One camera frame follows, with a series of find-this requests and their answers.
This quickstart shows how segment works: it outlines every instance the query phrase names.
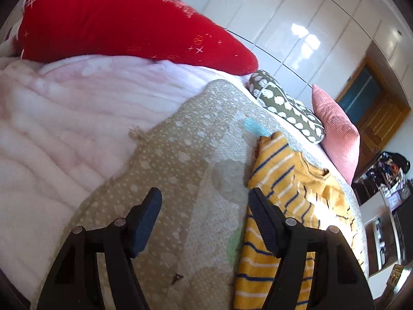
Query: striped fabric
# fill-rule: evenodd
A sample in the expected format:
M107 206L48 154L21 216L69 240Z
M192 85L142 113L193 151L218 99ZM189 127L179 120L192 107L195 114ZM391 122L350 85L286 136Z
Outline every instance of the striped fabric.
M260 188L270 203L286 217L294 217L307 227L325 229L337 225L349 243L358 239L352 230L354 217L344 194L328 170L308 164L301 153L293 152L285 136L278 132L261 137L258 157L248 188ZM354 252L361 244L353 241ZM307 254L306 268L296 309L307 307L314 267L314 253ZM280 260L265 248L251 210L248 209L244 247L235 282L234 308L261 309Z

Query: cabinet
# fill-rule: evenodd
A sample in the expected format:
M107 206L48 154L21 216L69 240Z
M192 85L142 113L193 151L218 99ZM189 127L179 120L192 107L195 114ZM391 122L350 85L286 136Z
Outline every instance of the cabinet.
M399 236L392 211L381 190L360 206L360 210L367 235L368 284L373 298L378 298L385 290L393 265L401 264Z

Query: pink corduroy pillow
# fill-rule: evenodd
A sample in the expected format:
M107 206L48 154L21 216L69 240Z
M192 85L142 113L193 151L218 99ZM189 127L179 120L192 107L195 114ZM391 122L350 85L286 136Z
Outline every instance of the pink corduroy pillow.
M325 128L321 145L340 174L351 184L359 163L359 131L341 107L317 85L313 85L313 110Z

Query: pink blanket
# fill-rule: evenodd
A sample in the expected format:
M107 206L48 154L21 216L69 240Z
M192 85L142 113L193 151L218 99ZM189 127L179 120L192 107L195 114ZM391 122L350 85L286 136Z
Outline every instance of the pink blanket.
M215 79L242 88L241 77L136 57L0 58L0 267L25 297L79 205L127 163L132 138Z

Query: black clamp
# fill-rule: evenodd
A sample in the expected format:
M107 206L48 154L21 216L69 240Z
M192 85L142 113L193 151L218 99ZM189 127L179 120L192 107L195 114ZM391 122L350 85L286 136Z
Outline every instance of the black clamp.
M104 253L117 310L149 310L131 258L145 249L162 206L162 194L152 188L126 218L106 228L75 227L50 270L38 310L104 310L96 253Z
M307 310L375 309L363 271L338 227L322 231L286 218L259 188L249 192L248 204L267 250L281 259L262 309L295 309L307 252L315 252Z

